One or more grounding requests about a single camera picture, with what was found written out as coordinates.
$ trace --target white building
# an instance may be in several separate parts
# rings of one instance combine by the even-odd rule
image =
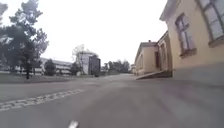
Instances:
[[[42,64],[40,65],[41,66],[41,69],[38,69],[38,70],[41,70],[42,72],[44,71],[44,64],[49,60],[49,59],[46,59],[46,58],[40,58]],[[59,72],[59,70],[62,71],[63,74],[69,74],[69,70],[71,68],[71,65],[72,63],[70,62],[64,62],[64,61],[59,61],[59,60],[53,60],[53,63],[56,65],[56,69],[57,69],[57,73]]]
[[[98,56],[96,53],[90,51],[82,51],[76,55],[76,63],[83,67],[84,74],[89,74],[89,57]]]

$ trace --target asphalt road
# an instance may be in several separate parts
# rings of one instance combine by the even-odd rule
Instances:
[[[67,128],[73,120],[80,128],[224,127],[224,87],[195,82],[135,81],[130,75],[118,75],[0,85],[3,105],[10,101],[20,105],[29,98],[35,103],[0,108],[0,128]]]

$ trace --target building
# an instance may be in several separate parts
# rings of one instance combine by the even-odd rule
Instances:
[[[7,70],[9,70],[9,67],[4,65],[0,60],[0,71],[7,71]]]
[[[135,64],[131,65],[131,73],[136,75],[136,66],[135,66]]]
[[[141,43],[135,59],[139,79],[172,76],[172,54],[168,32],[158,42]]]
[[[224,0],[168,0],[173,78],[224,83]]]
[[[157,42],[142,42],[135,57],[135,70],[137,75],[149,74],[159,69]]]
[[[88,67],[88,74],[94,75],[98,77],[101,71],[101,60],[97,56],[90,56],[89,57],[89,67]]]
[[[44,64],[49,60],[49,59],[46,59],[46,58],[40,58],[41,60],[41,65],[39,69],[36,69],[36,72],[44,72]],[[59,60],[53,60],[53,63],[56,65],[56,73],[62,73],[63,75],[68,75],[70,74],[70,68],[71,68],[71,65],[72,63],[70,62],[65,62],[65,61],[59,61]]]
[[[76,63],[83,68],[83,73],[89,74],[89,57],[98,56],[96,53],[90,51],[81,51],[76,55]]]

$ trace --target road marking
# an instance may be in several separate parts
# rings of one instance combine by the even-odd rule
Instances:
[[[24,108],[31,105],[43,104],[43,103],[54,101],[57,99],[62,99],[77,93],[81,93],[83,91],[84,90],[82,89],[76,89],[76,90],[46,94],[46,95],[38,96],[35,98],[26,98],[22,100],[12,100],[12,101],[3,102],[3,103],[0,103],[0,112],[8,111],[11,109]]]

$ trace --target overcast sky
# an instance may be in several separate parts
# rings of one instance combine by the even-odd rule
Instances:
[[[22,1],[0,0],[14,15]],[[102,62],[134,59],[140,42],[157,41],[167,27],[159,20],[167,0],[39,0],[38,27],[50,44],[42,57],[72,62],[72,49],[84,44]]]

